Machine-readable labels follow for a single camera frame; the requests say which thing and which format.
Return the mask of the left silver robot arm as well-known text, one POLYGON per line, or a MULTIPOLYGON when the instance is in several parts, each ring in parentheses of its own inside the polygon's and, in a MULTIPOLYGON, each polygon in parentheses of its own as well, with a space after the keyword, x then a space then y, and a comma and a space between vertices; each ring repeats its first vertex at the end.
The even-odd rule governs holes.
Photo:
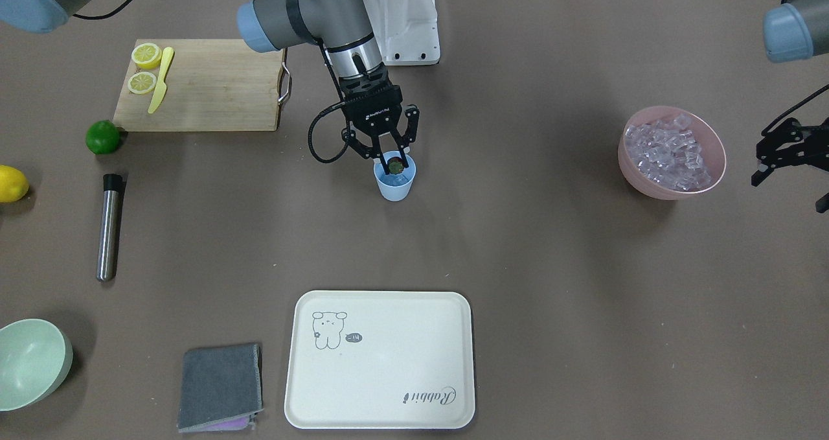
MULTIPOLYGON (((772 63, 803 61, 826 55, 828 0, 780 0, 764 16, 764 47, 772 63)), ((802 124, 793 112, 827 92, 827 85, 812 92, 773 119, 756 145, 758 168, 751 184, 759 186, 777 169, 808 165, 828 169, 828 121, 802 124)))

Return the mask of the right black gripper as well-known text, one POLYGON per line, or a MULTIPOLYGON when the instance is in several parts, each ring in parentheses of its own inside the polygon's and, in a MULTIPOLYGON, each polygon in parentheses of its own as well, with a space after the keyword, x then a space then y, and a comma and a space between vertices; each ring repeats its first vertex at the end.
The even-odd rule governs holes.
POLYGON ((358 130, 369 135, 370 145, 365 145, 353 128, 341 130, 341 138, 347 148, 352 148, 364 159, 372 159, 382 167, 383 174, 390 174, 388 162, 381 149, 380 135, 394 131, 396 157, 402 168, 408 168, 406 158, 409 145, 415 141, 420 110, 415 104, 402 107, 402 89, 391 82, 386 67, 353 78, 341 78, 340 89, 345 101, 345 115, 358 130), (400 116, 405 115, 406 128, 398 130, 400 116))

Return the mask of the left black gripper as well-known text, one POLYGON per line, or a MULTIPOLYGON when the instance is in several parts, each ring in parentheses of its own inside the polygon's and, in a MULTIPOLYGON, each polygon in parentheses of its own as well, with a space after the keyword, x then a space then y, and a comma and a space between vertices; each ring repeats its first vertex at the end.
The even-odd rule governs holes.
MULTIPOLYGON (((756 145, 758 165, 750 178, 758 187, 778 168, 809 165, 828 168, 828 120, 818 125, 802 125, 793 117, 785 119, 764 135, 756 145)), ((829 194, 816 201, 816 212, 829 210, 829 194)))

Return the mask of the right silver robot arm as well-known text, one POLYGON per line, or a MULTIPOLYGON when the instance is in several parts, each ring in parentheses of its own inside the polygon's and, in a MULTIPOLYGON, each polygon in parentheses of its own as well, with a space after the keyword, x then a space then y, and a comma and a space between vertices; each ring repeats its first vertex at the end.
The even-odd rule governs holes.
MULTIPOLYGON (((2 0, 2 21, 27 32, 48 33, 68 22, 92 0, 2 0)), ((364 0, 245 0, 236 15, 245 43, 254 51, 316 45, 335 82, 346 148, 373 159, 387 175, 409 167, 418 108, 402 106, 402 90, 390 81, 364 0)))

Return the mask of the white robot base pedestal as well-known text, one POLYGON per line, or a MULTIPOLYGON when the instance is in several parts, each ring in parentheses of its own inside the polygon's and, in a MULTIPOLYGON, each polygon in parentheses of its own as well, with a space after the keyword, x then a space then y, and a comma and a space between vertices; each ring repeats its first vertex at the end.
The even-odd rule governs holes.
POLYGON ((364 4, 385 65, 439 63, 435 0, 364 0, 364 4))

